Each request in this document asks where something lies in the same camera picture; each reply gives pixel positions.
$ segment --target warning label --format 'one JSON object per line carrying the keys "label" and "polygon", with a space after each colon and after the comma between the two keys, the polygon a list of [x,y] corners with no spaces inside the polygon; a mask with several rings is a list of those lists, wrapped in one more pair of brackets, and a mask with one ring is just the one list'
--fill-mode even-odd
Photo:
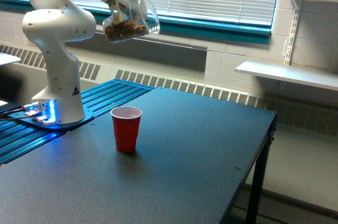
{"label": "warning label", "polygon": [[80,91],[79,91],[79,89],[78,89],[78,86],[75,85],[75,89],[74,89],[74,91],[73,91],[72,96],[76,96],[76,95],[78,95],[79,93],[80,93]]}

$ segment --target blue aluminum extrusion rail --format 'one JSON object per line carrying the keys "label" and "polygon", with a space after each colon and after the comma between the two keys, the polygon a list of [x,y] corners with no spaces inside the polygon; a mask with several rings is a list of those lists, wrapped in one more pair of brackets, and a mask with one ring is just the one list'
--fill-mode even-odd
{"label": "blue aluminum extrusion rail", "polygon": [[[111,80],[81,93],[83,107],[91,109],[94,118],[109,112],[149,91],[152,87],[123,80]],[[0,122],[0,165],[57,138],[65,132],[50,132],[17,121]]]}

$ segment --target cable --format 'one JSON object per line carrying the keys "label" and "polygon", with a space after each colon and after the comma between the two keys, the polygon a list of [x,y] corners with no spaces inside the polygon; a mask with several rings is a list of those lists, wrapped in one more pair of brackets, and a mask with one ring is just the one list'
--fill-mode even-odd
{"label": "cable", "polygon": [[19,120],[19,119],[23,119],[23,118],[37,117],[37,116],[40,116],[40,115],[41,115],[40,113],[37,113],[37,114],[34,114],[34,115],[25,116],[25,117],[1,118],[0,121]]}
{"label": "cable", "polygon": [[0,117],[7,116],[9,114],[16,113],[16,112],[23,111],[23,110],[24,110],[24,108],[12,109],[12,110],[9,110],[9,111],[5,111],[5,112],[2,112],[0,114]]}

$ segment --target red solo cup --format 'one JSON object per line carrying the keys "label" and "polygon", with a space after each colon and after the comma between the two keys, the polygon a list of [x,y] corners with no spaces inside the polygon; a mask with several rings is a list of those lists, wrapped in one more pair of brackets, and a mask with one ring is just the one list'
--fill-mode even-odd
{"label": "red solo cup", "polygon": [[116,107],[110,112],[114,124],[116,149],[122,153],[135,151],[142,111],[135,107]]}

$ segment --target window sill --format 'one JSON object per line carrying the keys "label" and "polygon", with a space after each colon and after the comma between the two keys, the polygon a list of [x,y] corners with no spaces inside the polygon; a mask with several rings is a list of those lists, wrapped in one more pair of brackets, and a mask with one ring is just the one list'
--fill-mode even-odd
{"label": "window sill", "polygon": [[[9,10],[27,12],[33,9],[29,0],[0,0]],[[97,23],[110,15],[105,8],[81,6],[90,11]],[[161,34],[221,42],[224,40],[268,44],[271,29],[255,26],[241,26],[227,23],[213,23],[182,18],[159,16]]]}

